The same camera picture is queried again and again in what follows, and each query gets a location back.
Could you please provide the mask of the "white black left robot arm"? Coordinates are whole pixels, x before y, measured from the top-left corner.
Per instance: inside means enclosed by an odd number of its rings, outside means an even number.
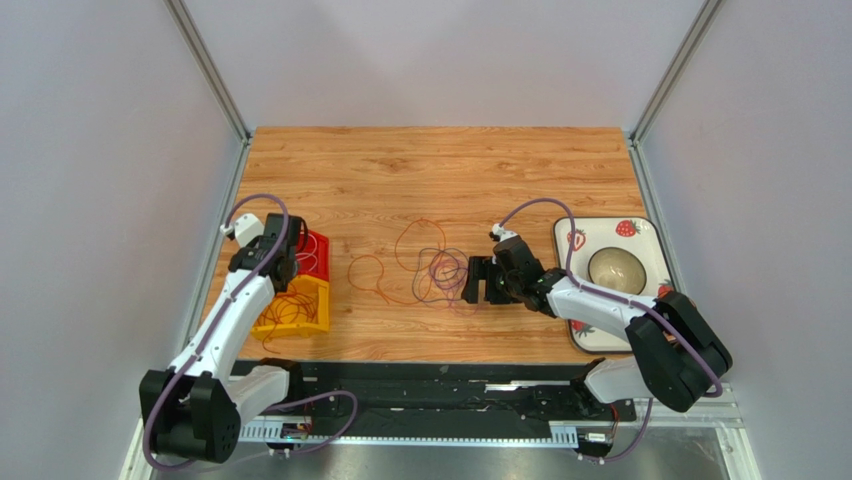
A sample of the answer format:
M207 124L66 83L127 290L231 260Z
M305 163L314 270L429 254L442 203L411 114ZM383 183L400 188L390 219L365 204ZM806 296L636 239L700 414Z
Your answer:
M196 461L222 464L236 449L244 424L270 407L305 397L302 366L266 358L248 374L231 374L255 321L286 291L299 266L307 234L298 216L240 217L226 229L240 245L225 284L204 324L164 370L148 371L139 385L143 452L158 468L162 456L185 468Z

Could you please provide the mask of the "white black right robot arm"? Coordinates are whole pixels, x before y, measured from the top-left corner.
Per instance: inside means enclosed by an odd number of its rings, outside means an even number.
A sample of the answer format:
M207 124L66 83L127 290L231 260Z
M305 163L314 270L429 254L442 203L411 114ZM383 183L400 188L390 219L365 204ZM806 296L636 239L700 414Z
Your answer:
M468 261L463 301L522 304L563 320L582 321L627 342L632 355L598 359L572 387L594 406L654 399L686 412L701 398L719 397L733 359L692 300L671 291L661 297L627 295L597 286L562 268L546 269L515 232L494 226L490 256Z

